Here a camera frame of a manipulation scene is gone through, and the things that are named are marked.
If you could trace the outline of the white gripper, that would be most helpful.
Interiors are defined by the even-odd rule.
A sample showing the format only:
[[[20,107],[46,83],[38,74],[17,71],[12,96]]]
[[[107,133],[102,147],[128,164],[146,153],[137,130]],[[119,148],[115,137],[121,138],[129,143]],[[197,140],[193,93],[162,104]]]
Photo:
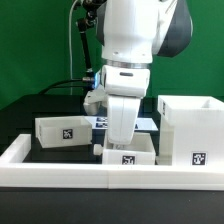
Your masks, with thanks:
[[[115,145],[129,145],[133,138],[140,107],[140,98],[108,96],[108,141]]]

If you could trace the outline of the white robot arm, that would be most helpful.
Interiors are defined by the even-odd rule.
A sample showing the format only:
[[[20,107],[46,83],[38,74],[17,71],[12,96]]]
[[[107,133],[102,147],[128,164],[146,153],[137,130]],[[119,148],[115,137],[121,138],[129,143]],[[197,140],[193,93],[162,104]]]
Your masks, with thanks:
[[[191,41],[192,18],[187,0],[101,0],[96,16],[104,64],[94,86],[107,106],[106,139],[128,145],[153,57],[180,54]]]

